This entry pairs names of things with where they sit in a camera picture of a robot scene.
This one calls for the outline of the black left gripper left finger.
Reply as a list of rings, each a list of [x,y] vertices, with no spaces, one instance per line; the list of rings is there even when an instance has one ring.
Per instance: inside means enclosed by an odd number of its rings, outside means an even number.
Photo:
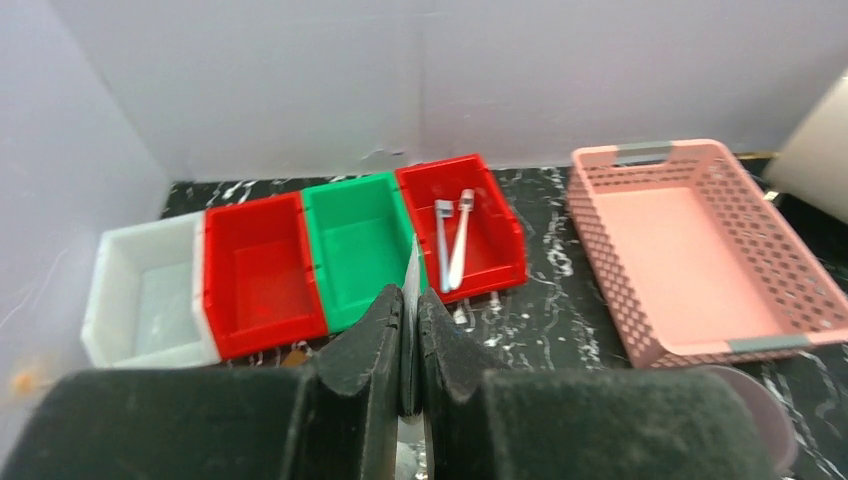
[[[391,479],[401,290],[296,367],[88,370],[35,409],[5,479]]]

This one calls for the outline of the brown wooden holder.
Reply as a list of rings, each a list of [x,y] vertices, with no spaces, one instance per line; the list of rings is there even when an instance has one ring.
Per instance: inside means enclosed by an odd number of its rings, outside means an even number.
[[[293,368],[307,362],[310,355],[304,350],[291,350],[281,361],[280,366],[285,368]]]

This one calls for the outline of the pink cap toothpaste tube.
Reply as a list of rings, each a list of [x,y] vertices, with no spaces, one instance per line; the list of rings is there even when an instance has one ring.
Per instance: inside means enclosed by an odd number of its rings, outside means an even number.
[[[421,295],[421,266],[420,248],[416,234],[412,235],[411,252],[406,267],[402,293],[399,417],[404,423],[416,424],[420,421],[422,412],[417,312]]]

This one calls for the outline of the purple mug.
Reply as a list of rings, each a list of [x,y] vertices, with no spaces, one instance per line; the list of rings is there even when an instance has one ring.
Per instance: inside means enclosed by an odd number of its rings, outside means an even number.
[[[744,401],[778,474],[789,475],[798,457],[798,442],[787,409],[766,387],[747,373],[722,365],[697,370],[721,378]]]

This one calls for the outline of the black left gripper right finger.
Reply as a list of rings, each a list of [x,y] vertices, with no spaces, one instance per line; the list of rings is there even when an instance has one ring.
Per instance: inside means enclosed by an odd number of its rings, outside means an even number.
[[[741,398],[697,369],[513,369],[418,306],[433,479],[773,479]]]

